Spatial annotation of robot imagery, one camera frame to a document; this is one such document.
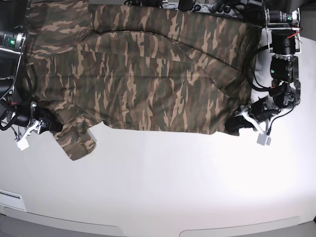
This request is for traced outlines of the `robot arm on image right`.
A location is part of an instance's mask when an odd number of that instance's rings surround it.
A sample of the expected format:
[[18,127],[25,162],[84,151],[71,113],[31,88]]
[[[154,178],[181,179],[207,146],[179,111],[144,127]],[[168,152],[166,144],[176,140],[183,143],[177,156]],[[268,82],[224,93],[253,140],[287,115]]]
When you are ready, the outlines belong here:
[[[247,82],[257,92],[267,96],[254,103],[241,106],[225,123],[228,132],[252,128],[269,135],[273,122],[280,118],[284,109],[294,109],[301,102],[301,83],[297,53],[301,52],[300,6],[281,6],[272,0],[262,1],[263,20],[268,44],[253,51],[248,57],[244,72]],[[270,64],[271,86],[262,86],[251,66],[256,56],[268,50],[272,55]]]

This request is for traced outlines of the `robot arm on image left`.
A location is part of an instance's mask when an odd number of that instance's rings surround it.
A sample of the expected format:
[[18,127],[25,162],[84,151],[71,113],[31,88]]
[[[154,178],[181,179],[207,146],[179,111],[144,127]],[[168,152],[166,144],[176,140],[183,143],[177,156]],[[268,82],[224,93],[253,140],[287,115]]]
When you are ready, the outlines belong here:
[[30,6],[29,0],[0,2],[0,129],[24,128],[24,134],[14,133],[17,142],[25,140],[32,131],[60,132],[63,127],[51,112],[33,101],[26,69]]

